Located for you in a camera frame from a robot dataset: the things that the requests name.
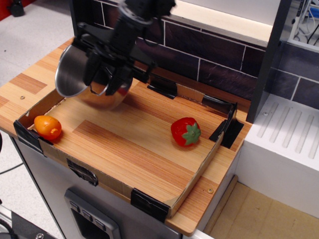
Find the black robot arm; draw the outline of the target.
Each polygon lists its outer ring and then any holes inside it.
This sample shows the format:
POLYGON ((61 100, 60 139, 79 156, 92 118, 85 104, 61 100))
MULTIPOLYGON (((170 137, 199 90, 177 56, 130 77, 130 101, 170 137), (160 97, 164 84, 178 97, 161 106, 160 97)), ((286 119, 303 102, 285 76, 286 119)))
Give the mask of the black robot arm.
POLYGON ((78 32, 73 45, 85 51, 87 60, 83 83, 90 86, 97 76, 105 86, 105 95, 113 95, 132 80, 146 83, 156 62, 136 45, 145 37, 153 19, 161 21, 175 6, 173 0, 123 0, 119 2, 119 17, 113 29, 102 30, 85 22, 77 24, 78 32))

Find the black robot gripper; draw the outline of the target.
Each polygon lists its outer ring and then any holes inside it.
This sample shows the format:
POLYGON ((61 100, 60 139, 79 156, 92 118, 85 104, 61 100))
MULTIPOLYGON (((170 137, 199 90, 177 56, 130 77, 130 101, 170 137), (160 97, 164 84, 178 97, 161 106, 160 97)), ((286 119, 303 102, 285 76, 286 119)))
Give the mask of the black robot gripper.
POLYGON ((98 70, 106 66, 114 70, 105 90, 106 96, 114 95, 122 87, 128 90, 133 78, 146 83, 157 64, 136 46, 136 39, 152 22, 151 18, 121 15, 112 30, 78 23, 79 31, 74 42, 80 45, 80 39, 85 34, 95 40, 94 46, 86 50, 88 59, 83 75, 84 84, 89 86, 98 70))

